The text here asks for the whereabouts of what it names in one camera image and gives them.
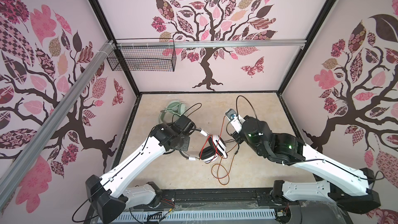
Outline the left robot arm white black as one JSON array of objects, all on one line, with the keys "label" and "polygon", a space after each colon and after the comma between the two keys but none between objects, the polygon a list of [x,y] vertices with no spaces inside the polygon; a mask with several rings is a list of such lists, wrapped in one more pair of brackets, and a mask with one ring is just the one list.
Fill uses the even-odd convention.
[{"label": "left robot arm white black", "polygon": [[102,176],[91,175],[86,180],[88,201],[102,223],[109,224],[126,209],[140,205],[156,207],[162,190],[152,181],[143,186],[129,184],[156,158],[169,150],[187,151],[190,134],[196,126],[185,115],[175,122],[156,125],[142,145],[118,166]]}]

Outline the mint green headphones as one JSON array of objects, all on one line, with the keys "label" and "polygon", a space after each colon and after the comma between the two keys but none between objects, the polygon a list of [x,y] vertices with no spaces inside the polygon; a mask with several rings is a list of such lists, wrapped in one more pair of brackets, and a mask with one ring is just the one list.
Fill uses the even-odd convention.
[{"label": "mint green headphones", "polygon": [[160,111],[158,116],[158,124],[164,123],[164,117],[166,113],[170,113],[172,116],[181,116],[186,112],[187,109],[187,105],[184,102],[179,100],[170,101],[167,107]]}]

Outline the white black headphones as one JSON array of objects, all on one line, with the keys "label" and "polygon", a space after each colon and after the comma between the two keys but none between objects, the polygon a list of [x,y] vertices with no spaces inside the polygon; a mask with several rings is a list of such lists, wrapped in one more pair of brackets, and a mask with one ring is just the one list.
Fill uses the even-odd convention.
[{"label": "white black headphones", "polygon": [[206,137],[206,141],[197,156],[191,156],[184,151],[179,153],[186,159],[190,161],[201,160],[205,164],[215,162],[218,158],[227,159],[228,152],[225,141],[219,135],[209,134],[202,129],[195,129],[195,131],[200,132],[201,135]]}]

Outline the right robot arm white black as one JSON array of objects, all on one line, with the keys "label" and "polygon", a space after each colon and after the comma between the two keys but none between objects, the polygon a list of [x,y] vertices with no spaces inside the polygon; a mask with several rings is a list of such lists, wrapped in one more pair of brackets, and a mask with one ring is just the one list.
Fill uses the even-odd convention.
[{"label": "right robot arm white black", "polygon": [[275,202],[329,202],[355,214],[366,214],[381,206],[379,194],[371,186],[376,181],[372,170],[337,162],[291,134],[272,132],[265,121],[257,118],[232,114],[228,120],[235,130],[233,138],[247,143],[259,157],[320,177],[312,183],[276,180],[272,189]]}]

